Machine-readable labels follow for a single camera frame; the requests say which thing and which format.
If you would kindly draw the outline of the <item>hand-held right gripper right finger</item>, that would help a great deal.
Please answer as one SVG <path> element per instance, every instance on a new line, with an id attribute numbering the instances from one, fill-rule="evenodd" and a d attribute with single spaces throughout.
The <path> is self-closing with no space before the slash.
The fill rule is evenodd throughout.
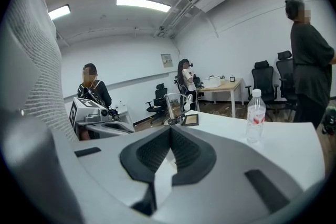
<path id="1" fill-rule="evenodd" d="M 288 205 L 303 193 L 282 168 L 248 145 L 190 127 L 175 127 L 214 148 L 216 162 L 198 183 L 174 186 L 154 214 L 162 223 L 267 223 L 273 212 L 250 183 L 246 172 L 261 171 Z"/>

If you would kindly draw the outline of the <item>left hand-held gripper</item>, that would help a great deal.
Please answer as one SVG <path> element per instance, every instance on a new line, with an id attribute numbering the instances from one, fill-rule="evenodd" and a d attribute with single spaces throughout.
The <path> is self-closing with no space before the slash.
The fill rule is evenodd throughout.
<path id="1" fill-rule="evenodd" d="M 128 123 L 110 121 L 108 110 L 88 99 L 73 99 L 69 120 L 80 141 L 82 132 L 88 133 L 91 139 L 123 136 L 135 132 L 134 127 Z"/>

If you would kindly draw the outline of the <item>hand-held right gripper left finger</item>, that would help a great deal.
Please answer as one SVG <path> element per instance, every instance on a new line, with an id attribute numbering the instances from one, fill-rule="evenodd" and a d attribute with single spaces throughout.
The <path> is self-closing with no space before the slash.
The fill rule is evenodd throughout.
<path id="1" fill-rule="evenodd" d="M 73 142 L 72 149 L 99 148 L 101 151 L 80 157 L 79 162 L 109 194 L 123 205 L 131 207 L 144 198 L 148 184 L 135 181 L 128 175 L 120 163 L 120 153 L 127 145 L 159 129 L 152 127 L 123 136 Z"/>

